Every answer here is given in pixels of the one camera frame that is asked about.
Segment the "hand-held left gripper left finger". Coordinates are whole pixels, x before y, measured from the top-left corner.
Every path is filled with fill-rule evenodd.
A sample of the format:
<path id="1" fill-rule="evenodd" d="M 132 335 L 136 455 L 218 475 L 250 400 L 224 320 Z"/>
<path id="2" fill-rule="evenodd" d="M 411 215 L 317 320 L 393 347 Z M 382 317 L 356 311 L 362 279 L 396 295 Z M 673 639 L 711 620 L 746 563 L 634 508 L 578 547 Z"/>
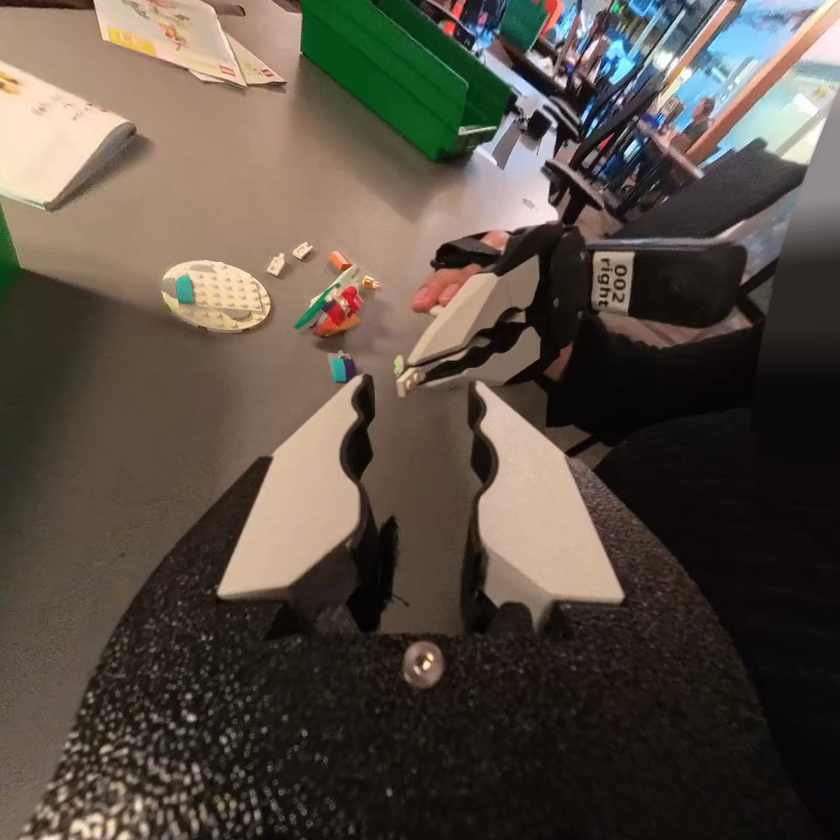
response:
<path id="1" fill-rule="evenodd" d="M 373 528 L 362 476 L 375 387 L 343 385 L 269 457 L 217 586 L 224 602 L 285 602 L 300 613 L 346 604 L 372 575 Z"/>

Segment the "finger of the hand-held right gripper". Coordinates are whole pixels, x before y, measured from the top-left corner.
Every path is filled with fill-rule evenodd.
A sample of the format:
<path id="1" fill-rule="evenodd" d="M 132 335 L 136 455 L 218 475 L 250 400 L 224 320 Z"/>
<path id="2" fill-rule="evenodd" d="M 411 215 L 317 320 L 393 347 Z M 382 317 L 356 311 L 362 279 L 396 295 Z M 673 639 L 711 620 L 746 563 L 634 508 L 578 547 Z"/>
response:
<path id="1" fill-rule="evenodd" d="M 407 355 L 406 367 L 418 367 L 448 350 L 461 350 L 480 330 L 498 322 L 524 320 L 539 285 L 538 269 L 512 269 L 498 276 L 483 272 L 471 277 L 455 298 L 434 317 Z M 533 365 L 539 362 L 541 338 L 533 327 Z"/>
<path id="2" fill-rule="evenodd" d="M 455 381 L 504 385 L 533 365 L 533 327 L 524 320 L 498 322 L 480 330 L 461 350 L 438 353 L 420 363 L 420 386 Z"/>

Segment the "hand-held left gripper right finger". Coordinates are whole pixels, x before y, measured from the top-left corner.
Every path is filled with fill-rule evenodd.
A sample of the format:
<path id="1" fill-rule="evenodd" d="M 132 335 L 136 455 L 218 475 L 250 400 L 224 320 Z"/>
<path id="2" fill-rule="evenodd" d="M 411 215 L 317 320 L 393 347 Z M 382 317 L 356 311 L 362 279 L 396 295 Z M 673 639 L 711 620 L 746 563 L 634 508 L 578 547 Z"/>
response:
<path id="1" fill-rule="evenodd" d="M 623 588 L 564 452 L 487 385 L 468 391 L 480 486 L 467 531 L 467 630 L 508 603 L 540 629 L 556 604 L 619 606 Z"/>

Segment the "white round studded plate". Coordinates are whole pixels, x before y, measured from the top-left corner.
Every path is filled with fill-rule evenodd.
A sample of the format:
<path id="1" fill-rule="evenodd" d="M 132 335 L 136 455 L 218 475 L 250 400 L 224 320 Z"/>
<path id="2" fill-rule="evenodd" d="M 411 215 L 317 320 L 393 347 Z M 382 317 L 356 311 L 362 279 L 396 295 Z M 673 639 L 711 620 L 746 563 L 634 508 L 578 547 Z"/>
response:
<path id="1" fill-rule="evenodd" d="M 161 279 L 161 297 L 178 320 L 210 333 L 244 333 L 271 313 L 262 283 L 242 269 L 209 259 L 169 268 Z"/>

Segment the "person's right hand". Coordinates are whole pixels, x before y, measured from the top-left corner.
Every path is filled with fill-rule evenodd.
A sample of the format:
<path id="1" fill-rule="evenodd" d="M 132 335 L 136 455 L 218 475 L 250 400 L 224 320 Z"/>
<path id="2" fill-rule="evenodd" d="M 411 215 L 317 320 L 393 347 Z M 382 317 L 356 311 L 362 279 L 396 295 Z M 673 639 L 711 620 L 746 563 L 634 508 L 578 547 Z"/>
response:
<path id="1" fill-rule="evenodd" d="M 493 261 L 481 257 L 478 262 L 467 262 L 463 254 L 455 253 L 461 240 L 451 240 L 437 247 L 432 270 L 416 293 L 411 309 L 416 313 L 429 313 L 435 306 L 446 307 L 466 282 L 484 271 Z"/>

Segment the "colourful brick assembly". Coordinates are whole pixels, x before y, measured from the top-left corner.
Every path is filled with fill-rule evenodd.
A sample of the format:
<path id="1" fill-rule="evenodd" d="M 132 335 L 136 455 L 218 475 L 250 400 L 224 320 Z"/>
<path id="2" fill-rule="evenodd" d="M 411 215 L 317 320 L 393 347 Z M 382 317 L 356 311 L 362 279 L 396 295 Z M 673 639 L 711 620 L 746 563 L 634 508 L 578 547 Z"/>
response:
<path id="1" fill-rule="evenodd" d="M 309 308 L 294 324 L 297 332 L 309 331 L 325 339 L 350 329 L 357 323 L 364 301 L 360 268 L 351 266 L 311 299 Z"/>

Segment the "black side chair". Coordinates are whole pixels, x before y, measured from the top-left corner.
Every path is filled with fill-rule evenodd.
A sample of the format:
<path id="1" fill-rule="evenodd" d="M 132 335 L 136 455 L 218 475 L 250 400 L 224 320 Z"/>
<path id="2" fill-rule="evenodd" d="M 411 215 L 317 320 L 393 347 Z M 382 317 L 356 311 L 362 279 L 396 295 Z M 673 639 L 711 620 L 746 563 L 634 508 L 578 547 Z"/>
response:
<path id="1" fill-rule="evenodd" d="M 540 171 L 548 183 L 548 204 L 557 211 L 563 227 L 575 226 L 586 208 L 614 217 L 604 195 L 567 164 L 549 159 Z"/>

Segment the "person's black clothing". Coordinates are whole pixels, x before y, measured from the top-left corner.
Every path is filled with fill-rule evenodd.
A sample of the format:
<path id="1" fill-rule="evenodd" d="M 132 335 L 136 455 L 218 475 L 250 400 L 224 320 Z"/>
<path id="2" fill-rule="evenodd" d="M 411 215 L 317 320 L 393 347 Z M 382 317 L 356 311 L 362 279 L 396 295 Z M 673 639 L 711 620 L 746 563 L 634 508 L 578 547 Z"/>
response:
<path id="1" fill-rule="evenodd" d="M 766 454 L 746 408 L 587 432 L 611 448 L 601 481 L 717 612 L 788 774 L 838 838 L 838 457 Z"/>

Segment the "small instruction leaflet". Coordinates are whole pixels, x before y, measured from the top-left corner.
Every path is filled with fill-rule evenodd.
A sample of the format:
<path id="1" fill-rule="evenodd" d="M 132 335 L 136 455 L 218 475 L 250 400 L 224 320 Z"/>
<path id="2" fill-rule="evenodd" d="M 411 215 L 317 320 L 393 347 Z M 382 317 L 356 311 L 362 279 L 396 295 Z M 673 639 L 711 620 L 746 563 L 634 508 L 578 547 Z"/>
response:
<path id="1" fill-rule="evenodd" d="M 271 69 L 267 64 L 243 47 L 236 38 L 227 35 L 234 57 L 237 60 L 245 84 L 248 87 L 265 87 L 268 85 L 283 86 L 287 80 Z"/>

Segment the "large instruction leaflet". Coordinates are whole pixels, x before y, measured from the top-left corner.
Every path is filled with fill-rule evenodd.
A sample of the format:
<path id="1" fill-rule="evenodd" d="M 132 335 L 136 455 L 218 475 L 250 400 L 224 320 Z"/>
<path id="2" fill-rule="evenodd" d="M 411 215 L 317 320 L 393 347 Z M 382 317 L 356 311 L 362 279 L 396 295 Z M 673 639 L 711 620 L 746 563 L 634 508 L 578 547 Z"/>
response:
<path id="1" fill-rule="evenodd" d="M 198 1 L 95 1 L 103 41 L 236 85 L 247 86 L 217 12 Z"/>

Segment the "thick instruction booklet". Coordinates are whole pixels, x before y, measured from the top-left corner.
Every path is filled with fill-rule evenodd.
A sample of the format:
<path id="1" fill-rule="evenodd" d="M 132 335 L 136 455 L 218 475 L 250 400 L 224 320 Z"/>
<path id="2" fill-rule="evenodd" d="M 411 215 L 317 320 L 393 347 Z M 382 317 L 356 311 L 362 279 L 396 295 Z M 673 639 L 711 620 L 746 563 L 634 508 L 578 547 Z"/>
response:
<path id="1" fill-rule="evenodd" d="M 129 144 L 118 114 L 1 63 L 1 195 L 52 211 Z"/>

